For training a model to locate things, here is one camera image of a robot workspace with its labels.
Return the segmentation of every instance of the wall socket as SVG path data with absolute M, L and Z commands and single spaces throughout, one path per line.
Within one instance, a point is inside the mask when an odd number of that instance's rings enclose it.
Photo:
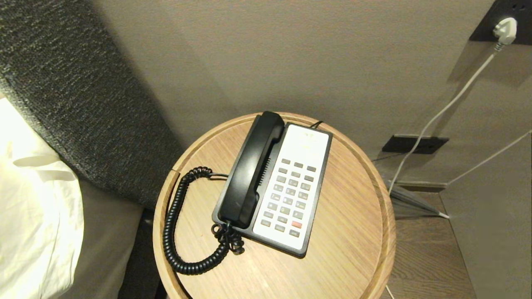
M 418 137 L 416 135 L 393 135 L 383 146 L 382 151 L 388 153 L 407 153 L 414 147 L 417 139 Z M 424 155 L 434 154 L 447 141 L 449 141 L 449 138 L 422 137 L 413 153 Z
M 475 41 L 497 41 L 493 29 L 503 19 L 517 20 L 514 44 L 532 45 L 532 0 L 496 0 L 469 37 Z

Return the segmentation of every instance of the round side table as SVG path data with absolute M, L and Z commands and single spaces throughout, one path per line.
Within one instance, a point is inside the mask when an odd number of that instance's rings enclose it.
M 285 122 L 309 126 L 302 115 L 278 112 Z M 298 259 L 244 238 L 246 251 L 227 257 L 202 275 L 175 274 L 162 247 L 165 212 L 177 180 L 197 166 L 229 173 L 257 114 L 227 121 L 207 132 L 179 158 L 162 187 L 153 226 L 153 248 L 170 298 L 378 298 L 392 270 L 395 220 L 379 173 L 342 133 L 331 132 L 327 168 L 306 257 Z M 211 213 L 225 181 L 190 185 L 176 228 L 177 252 L 196 262 L 218 246 Z

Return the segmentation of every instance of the white pillow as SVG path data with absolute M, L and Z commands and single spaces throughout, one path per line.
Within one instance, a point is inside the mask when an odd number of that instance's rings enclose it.
M 0 219 L 0 298 L 53 298 L 68 290 L 83 240 L 78 178 L 5 98 Z

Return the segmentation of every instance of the phone speaker grille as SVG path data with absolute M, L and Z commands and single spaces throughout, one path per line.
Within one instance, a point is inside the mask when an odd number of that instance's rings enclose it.
M 264 169 L 262 169 L 262 172 L 261 172 L 261 178 L 259 179 L 259 186 L 262 185 L 262 182 L 264 181 L 264 176 L 266 176 L 266 171 L 268 170 L 268 167 L 270 166 L 270 158 L 268 158 L 268 160 L 266 160 L 266 164 L 264 165 Z

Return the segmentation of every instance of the floor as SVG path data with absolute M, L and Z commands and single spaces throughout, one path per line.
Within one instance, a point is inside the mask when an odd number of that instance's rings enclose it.
M 445 210 L 437 193 L 418 194 Z M 395 299 L 476 298 L 449 220 L 402 219 L 396 228 L 397 250 L 388 281 Z M 385 290 L 380 298 L 391 297 Z

